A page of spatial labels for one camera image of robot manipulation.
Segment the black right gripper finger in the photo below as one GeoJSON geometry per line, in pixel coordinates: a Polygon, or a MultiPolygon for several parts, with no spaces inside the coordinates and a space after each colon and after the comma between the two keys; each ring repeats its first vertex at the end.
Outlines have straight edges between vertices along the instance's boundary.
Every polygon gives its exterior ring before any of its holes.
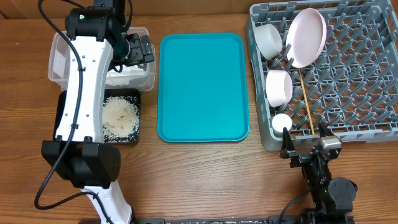
{"type": "Polygon", "coordinates": [[[291,157],[293,153],[296,153],[295,147],[290,138],[288,129],[284,127],[282,132],[282,145],[280,150],[280,158],[288,159],[291,157]]]}
{"type": "Polygon", "coordinates": [[[334,136],[334,134],[327,128],[327,125],[325,123],[319,123],[318,129],[319,129],[321,138],[334,136]]]}

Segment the white cup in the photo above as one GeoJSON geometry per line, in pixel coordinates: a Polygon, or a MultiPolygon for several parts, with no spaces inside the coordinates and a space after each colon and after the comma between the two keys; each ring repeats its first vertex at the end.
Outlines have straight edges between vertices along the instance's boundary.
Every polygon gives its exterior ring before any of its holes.
{"type": "Polygon", "coordinates": [[[286,128],[288,132],[291,132],[292,126],[292,119],[290,118],[290,116],[284,113],[275,115],[271,120],[273,133],[276,137],[279,138],[283,136],[284,128],[286,128]]]}

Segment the wooden chopstick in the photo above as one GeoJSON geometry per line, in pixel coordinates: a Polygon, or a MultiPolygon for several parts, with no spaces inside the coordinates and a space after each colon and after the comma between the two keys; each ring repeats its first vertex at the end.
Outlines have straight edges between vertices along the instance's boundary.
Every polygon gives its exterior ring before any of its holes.
{"type": "Polygon", "coordinates": [[[313,127],[312,115],[311,115],[311,112],[310,112],[310,108],[309,108],[309,104],[308,104],[308,100],[307,100],[306,89],[305,89],[305,84],[303,82],[303,76],[302,76],[302,72],[301,72],[300,68],[298,69],[298,74],[299,74],[299,77],[300,77],[300,84],[301,84],[302,91],[303,91],[303,97],[304,97],[304,100],[305,100],[305,105],[306,105],[308,120],[309,120],[309,123],[310,123],[311,133],[314,135],[315,134],[315,130],[314,130],[314,127],[313,127]]]}

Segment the small white rice plate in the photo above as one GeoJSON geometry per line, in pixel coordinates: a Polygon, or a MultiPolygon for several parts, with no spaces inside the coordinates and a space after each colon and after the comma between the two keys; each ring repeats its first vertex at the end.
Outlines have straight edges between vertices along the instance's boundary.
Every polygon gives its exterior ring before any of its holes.
{"type": "Polygon", "coordinates": [[[266,76],[266,95],[271,107],[288,103],[292,98],[293,85],[288,72],[269,70],[266,76]]]}

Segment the large white plate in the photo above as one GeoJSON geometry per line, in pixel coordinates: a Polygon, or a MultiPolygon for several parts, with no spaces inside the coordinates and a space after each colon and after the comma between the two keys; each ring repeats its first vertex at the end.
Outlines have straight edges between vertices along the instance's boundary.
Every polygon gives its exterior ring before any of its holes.
{"type": "Polygon", "coordinates": [[[314,8],[302,10],[292,21],[286,45],[290,45],[287,59],[293,59],[292,66],[304,68],[320,56],[326,42],[326,22],[314,8]]]}

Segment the grey bowl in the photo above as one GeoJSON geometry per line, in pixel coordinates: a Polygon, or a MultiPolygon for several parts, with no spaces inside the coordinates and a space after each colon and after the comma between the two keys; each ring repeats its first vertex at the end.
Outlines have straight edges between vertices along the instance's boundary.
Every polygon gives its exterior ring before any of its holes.
{"type": "Polygon", "coordinates": [[[255,27],[254,38],[260,53],[268,60],[282,51],[282,38],[272,24],[255,27]]]}

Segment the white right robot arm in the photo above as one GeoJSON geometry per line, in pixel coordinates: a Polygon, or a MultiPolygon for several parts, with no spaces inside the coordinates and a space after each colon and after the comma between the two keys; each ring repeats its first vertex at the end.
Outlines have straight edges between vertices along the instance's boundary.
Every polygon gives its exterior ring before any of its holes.
{"type": "Polygon", "coordinates": [[[284,207],[278,223],[354,223],[348,213],[353,211],[358,186],[343,177],[333,178],[328,168],[328,163],[340,155],[342,142],[323,123],[318,128],[319,142],[307,152],[297,152],[287,128],[283,129],[280,158],[290,159],[291,168],[301,168],[308,190],[284,207]],[[297,217],[285,218],[287,209],[307,194],[312,196],[314,207],[303,209],[297,217]]]}

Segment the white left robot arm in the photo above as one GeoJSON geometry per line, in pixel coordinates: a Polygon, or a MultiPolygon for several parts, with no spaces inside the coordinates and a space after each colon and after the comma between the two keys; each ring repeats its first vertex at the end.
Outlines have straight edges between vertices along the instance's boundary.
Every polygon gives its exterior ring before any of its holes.
{"type": "Polygon", "coordinates": [[[63,113],[53,139],[41,147],[50,173],[87,196],[101,223],[137,221],[118,183],[120,151],[104,142],[102,122],[107,73],[154,61],[148,36],[128,33],[131,21],[131,1],[73,5],[59,33],[70,48],[63,113]]]}

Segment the grey dishwasher rack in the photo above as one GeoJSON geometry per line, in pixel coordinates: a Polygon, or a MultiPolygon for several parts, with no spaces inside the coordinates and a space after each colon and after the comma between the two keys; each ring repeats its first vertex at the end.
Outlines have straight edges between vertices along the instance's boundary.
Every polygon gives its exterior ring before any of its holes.
{"type": "Polygon", "coordinates": [[[246,24],[248,55],[256,87],[256,109],[262,146],[278,151],[282,140],[271,127],[272,118],[289,115],[295,147],[309,147],[318,139],[318,124],[342,141],[397,140],[397,16],[393,1],[289,1],[253,4],[246,24]],[[316,9],[327,26],[326,44],[315,62],[302,68],[315,134],[311,133],[299,71],[287,59],[290,46],[272,60],[262,57],[254,28],[276,26],[287,37],[294,17],[316,9]],[[285,70],[293,82],[292,99],[278,108],[269,105],[266,75],[285,70]]]}

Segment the clear plastic waste bin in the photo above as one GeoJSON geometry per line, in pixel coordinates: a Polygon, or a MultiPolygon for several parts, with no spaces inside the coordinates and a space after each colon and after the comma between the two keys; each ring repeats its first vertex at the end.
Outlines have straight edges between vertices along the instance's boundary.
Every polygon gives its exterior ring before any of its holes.
{"type": "MultiPolygon", "coordinates": [[[[68,44],[55,34],[49,56],[48,78],[60,85],[61,90],[68,87],[70,70],[70,48],[68,44]]],[[[107,73],[106,88],[135,88],[139,91],[150,91],[155,84],[156,62],[123,67],[121,73],[113,70],[107,73]]]]}

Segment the white crumpled tissue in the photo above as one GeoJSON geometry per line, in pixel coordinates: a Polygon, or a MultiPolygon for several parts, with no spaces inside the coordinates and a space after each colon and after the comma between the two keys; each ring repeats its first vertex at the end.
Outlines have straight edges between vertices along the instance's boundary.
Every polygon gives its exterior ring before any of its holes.
{"type": "Polygon", "coordinates": [[[148,71],[138,65],[126,67],[123,65],[122,72],[110,70],[106,76],[106,84],[111,86],[128,85],[130,81],[137,78],[143,78],[147,75],[148,71]]]}

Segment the teal serving tray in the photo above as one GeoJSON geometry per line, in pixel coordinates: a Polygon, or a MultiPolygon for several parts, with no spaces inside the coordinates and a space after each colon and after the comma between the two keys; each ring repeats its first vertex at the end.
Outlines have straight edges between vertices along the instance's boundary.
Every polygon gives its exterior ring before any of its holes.
{"type": "Polygon", "coordinates": [[[249,133],[242,38],[170,34],[160,44],[157,132],[166,142],[238,142],[249,133]]]}

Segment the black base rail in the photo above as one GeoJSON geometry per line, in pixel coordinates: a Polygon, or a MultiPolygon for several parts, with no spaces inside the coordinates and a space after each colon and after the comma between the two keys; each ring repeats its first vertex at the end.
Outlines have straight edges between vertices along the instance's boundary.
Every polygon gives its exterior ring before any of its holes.
{"type": "MultiPolygon", "coordinates": [[[[164,220],[163,218],[152,218],[152,219],[140,219],[133,221],[132,223],[138,224],[278,224],[279,216],[269,216],[268,218],[255,218],[255,219],[229,219],[229,220],[164,220]]],[[[299,216],[285,216],[281,224],[300,224],[300,223],[320,223],[320,224],[332,224],[332,223],[354,223],[353,217],[348,217],[347,220],[344,218],[327,220],[325,217],[319,217],[318,220],[308,221],[299,216]]]]}

